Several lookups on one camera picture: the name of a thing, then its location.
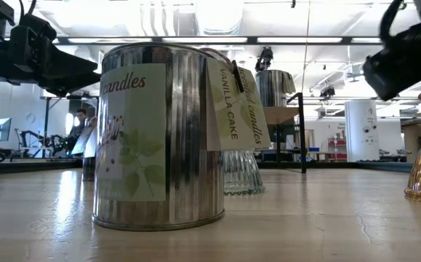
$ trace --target silver metal tin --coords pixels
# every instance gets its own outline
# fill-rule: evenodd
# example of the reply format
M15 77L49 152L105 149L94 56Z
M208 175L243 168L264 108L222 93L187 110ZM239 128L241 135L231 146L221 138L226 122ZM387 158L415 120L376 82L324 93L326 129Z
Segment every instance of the silver metal tin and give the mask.
M94 181L95 179L95 156L82 159L82 180Z
M267 70L258 72L255 81L260 93L263 106L284 106L283 74L280 70Z
M223 217L222 159L220 152L206 150L207 57L207 53L191 47L162 43L128 44L105 55L103 74L127 65L166 65L167 199L112 201L101 199L96 190L92 215L96 224L121 230L162 231L200 226Z

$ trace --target hanging tag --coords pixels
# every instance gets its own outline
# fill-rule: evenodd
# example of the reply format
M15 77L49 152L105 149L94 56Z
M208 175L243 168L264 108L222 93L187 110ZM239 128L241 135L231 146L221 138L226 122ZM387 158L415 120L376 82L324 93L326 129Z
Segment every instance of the hanging tag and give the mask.
M254 148L268 148L271 145L265 112L251 71L239 68L240 79L244 88L246 113L244 121L250 126Z
M232 68L207 59L207 150L252 150L255 147L246 96L238 88Z
M233 65L233 74L234 74L234 77L236 78L236 84L238 85L239 92L244 92L244 86L242 84L241 72L239 71L238 64L236 63L235 60L233 60L231 61L231 65Z

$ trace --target paper tag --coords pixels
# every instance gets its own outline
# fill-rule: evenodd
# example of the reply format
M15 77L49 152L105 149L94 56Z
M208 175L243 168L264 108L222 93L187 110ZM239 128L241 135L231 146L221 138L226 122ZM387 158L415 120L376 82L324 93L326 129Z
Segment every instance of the paper tag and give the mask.
M268 147L270 138L265 115L250 71L241 68L247 92L240 92L226 63L207 59L207 70L210 89L207 92L207 150Z
M267 148L271 145L270 133L268 132L267 121L263 111L262 101L257 90L254 76L251 71L245 68L239 68L241 80L244 86L246 96L246 106L248 115L244 118L252 129L252 139L255 148Z
M96 163L100 198L164 201L165 65L117 68L102 76L100 86Z

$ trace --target ceiling light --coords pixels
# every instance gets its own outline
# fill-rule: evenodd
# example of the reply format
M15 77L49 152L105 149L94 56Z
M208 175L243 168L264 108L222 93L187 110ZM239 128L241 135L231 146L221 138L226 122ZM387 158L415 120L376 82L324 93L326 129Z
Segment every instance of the ceiling light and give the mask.
M164 42L169 43L246 43L247 37L165 37Z
M55 39L54 41L52 41L52 44L59 44L60 41L58 41L58 39Z
M258 43L339 43L341 37L259 37Z
M352 43L374 43L374 44L378 44L381 43L380 39L378 37L355 37L352 40Z
M126 44L126 43L150 42L152 41L152 38L69 37L68 40L72 44L91 44L91 43Z
M192 47L196 49L210 47L218 51L244 51L243 47L223 46L223 45L212 45L212 46L200 45L200 46L192 46Z

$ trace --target desk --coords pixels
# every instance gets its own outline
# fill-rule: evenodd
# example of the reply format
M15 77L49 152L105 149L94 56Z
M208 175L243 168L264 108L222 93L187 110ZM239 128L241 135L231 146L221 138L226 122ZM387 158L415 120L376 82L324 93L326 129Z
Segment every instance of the desk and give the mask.
M293 95L286 104L297 98L299 100L298 108L293 107L264 107L265 119L267 124L273 124L276 127L276 164L279 166L281 162L281 141L280 141L280 124L299 114L300 127L300 153L301 153L301 173L306 173L305 168L305 127L304 127L304 103L302 93Z
M334 152L321 152L321 151L308 151L307 155L315 154L317 162L320 162L320 155L325 155L325 162L329 162L329 155L334 154Z

